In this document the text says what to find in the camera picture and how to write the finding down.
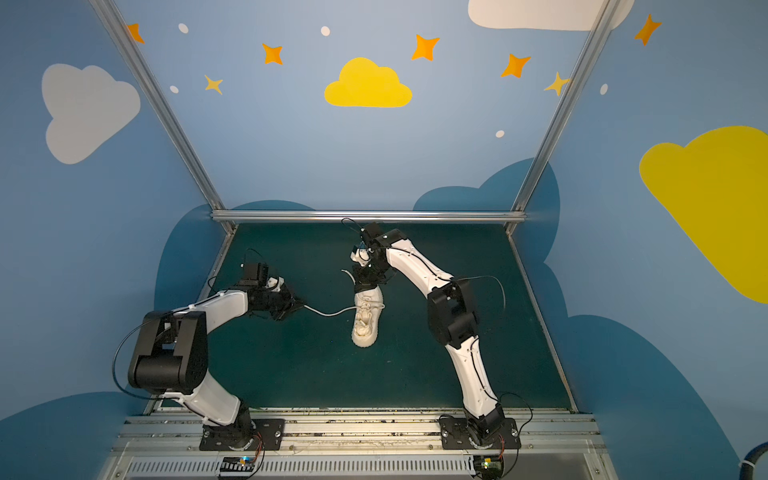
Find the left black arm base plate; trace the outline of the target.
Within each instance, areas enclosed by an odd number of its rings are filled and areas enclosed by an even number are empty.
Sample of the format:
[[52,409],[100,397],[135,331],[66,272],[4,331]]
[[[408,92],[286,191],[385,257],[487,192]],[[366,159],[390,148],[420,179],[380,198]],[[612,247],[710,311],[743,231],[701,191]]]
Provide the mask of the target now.
[[238,420],[228,426],[203,426],[200,451],[277,451],[281,447],[285,420],[256,418]]

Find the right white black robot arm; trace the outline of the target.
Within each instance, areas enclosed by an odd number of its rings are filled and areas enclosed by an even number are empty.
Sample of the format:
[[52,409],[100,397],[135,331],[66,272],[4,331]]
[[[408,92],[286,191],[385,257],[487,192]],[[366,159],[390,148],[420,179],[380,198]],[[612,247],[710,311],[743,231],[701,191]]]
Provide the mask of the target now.
[[403,274],[426,299],[427,323],[433,338],[443,346],[455,369],[468,434],[473,445],[487,448],[509,435],[521,444],[523,425],[508,419],[502,397],[487,376],[479,337],[477,300],[468,277],[455,277],[428,260],[400,230],[388,232],[377,223],[359,226],[360,243],[352,248],[355,317],[351,333],[360,348],[374,344],[385,302],[381,285],[387,272]]

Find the white sneaker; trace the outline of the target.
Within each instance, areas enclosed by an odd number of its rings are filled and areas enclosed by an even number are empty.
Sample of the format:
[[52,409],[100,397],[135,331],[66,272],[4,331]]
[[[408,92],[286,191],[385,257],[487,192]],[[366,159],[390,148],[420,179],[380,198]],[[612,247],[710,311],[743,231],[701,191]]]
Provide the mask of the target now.
[[378,336],[378,324],[385,308],[383,293],[380,287],[361,291],[355,294],[355,317],[352,330],[352,341],[360,348],[368,348],[374,344]]

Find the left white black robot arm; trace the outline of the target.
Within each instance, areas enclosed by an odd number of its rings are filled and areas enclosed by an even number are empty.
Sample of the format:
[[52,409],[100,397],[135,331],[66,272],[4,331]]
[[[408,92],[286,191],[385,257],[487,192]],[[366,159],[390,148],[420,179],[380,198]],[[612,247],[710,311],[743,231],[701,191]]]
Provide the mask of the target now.
[[111,375],[124,394],[142,400],[172,400],[202,421],[203,451],[266,450],[246,402],[230,393],[209,369],[208,336],[227,322],[256,313],[275,321],[306,302],[266,263],[241,264],[232,286],[184,307],[155,310],[132,331],[138,334],[127,371],[127,390],[117,377],[115,350]]

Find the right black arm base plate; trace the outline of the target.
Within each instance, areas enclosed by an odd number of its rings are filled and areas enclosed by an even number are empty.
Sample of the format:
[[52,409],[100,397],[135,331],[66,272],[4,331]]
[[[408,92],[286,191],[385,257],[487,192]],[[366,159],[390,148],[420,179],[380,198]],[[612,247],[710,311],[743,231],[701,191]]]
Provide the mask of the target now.
[[508,450],[521,447],[520,434],[513,419],[504,419],[490,431],[471,425],[466,418],[441,415],[439,437],[444,450]]

